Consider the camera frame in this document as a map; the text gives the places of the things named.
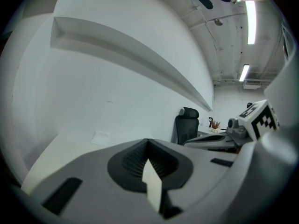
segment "desk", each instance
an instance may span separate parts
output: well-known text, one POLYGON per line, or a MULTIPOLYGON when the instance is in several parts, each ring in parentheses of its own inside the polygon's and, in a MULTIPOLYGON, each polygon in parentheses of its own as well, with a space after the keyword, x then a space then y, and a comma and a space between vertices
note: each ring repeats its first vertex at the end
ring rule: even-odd
POLYGON ((205 126, 198 126, 197 135, 217 134, 212 132, 212 128, 205 126))

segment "air conditioner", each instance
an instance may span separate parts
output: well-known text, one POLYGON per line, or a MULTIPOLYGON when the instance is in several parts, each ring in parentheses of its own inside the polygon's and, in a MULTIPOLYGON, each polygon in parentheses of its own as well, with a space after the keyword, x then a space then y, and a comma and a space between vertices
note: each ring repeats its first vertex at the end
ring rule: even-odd
POLYGON ((256 90, 261 88, 262 82, 257 80, 245 80, 243 83, 243 88, 247 90, 256 90))

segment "ceiling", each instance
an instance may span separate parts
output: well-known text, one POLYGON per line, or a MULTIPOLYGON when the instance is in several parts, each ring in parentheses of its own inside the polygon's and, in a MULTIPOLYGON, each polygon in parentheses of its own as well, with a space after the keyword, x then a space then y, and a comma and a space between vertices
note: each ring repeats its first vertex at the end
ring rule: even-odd
POLYGON ((248 45, 245 2, 238 4, 211 0, 212 10, 198 0, 164 0, 181 17, 197 40, 215 86, 242 85, 243 65, 249 64, 247 79, 262 81, 266 87, 281 71, 283 54, 282 16, 268 0, 256 1, 256 42, 248 45), (217 26, 215 18, 222 18, 217 26))

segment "white paper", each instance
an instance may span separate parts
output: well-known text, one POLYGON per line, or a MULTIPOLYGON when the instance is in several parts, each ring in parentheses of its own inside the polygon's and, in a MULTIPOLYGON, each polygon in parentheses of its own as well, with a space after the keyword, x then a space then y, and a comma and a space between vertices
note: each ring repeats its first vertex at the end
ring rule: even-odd
POLYGON ((110 138, 110 134, 101 130, 97 130, 94 134, 92 144, 107 145, 110 138))
POLYGON ((159 212, 162 194, 162 181, 149 160, 147 160, 144 166, 142 181, 146 183, 147 199, 149 203, 153 206, 156 212, 159 212))

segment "chair headrest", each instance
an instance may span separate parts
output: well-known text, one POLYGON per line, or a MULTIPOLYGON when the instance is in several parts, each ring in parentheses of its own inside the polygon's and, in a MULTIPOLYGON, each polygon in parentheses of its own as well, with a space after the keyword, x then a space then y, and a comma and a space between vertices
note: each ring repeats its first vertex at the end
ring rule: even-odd
POLYGON ((199 113, 195 109, 184 107, 184 110, 185 112, 183 114, 183 117, 185 119, 197 119, 199 117, 199 113))

